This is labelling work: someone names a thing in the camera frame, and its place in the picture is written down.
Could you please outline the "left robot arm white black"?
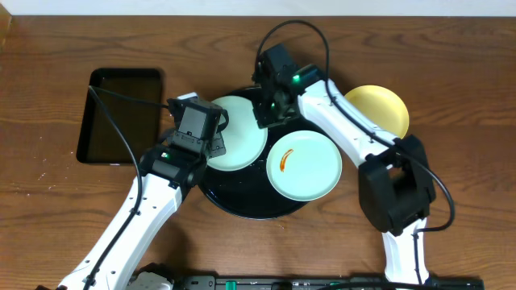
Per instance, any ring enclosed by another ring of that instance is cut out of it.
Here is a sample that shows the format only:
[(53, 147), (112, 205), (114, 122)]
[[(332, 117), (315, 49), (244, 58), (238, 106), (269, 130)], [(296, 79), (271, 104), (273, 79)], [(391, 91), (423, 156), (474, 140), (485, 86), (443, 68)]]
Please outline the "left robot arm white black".
[(120, 210), (59, 289), (172, 289), (164, 274), (136, 266), (164, 223), (204, 176), (207, 160), (224, 155), (221, 133), (197, 139), (174, 132), (142, 157)]

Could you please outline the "mint plate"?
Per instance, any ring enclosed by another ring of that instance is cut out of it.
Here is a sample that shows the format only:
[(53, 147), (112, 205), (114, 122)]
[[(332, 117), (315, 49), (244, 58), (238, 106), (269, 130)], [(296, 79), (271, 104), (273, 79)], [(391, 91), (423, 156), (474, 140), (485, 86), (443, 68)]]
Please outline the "mint plate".
[(253, 163), (264, 150), (268, 130), (258, 127), (252, 102), (244, 97), (225, 96), (214, 104), (225, 109), (229, 116), (227, 127), (221, 132), (226, 153), (208, 160), (208, 166), (232, 172)]
[(280, 138), (269, 151), (266, 173), (283, 197), (313, 201), (327, 195), (339, 182), (342, 157), (325, 135), (298, 130)]

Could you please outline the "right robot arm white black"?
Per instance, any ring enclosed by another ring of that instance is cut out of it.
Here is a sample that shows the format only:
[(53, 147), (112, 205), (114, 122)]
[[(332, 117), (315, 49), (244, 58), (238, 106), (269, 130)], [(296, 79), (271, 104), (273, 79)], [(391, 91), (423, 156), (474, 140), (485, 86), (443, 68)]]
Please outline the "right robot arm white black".
[(260, 60), (252, 79), (264, 91), (253, 102), (259, 126), (304, 118), (328, 135), (357, 167), (360, 207), (382, 233), (387, 280), (426, 283), (430, 276), (422, 235), (435, 189), (421, 141), (388, 132), (369, 112), (350, 103), (314, 65), (299, 68)]

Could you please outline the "yellow plate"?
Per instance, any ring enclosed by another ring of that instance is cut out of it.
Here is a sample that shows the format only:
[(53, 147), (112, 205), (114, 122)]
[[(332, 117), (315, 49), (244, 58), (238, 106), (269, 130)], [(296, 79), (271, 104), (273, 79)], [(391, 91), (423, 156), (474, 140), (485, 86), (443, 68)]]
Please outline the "yellow plate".
[(409, 129), (410, 116), (403, 100), (393, 91), (378, 85), (362, 85), (344, 97), (365, 117), (380, 128), (403, 139)]

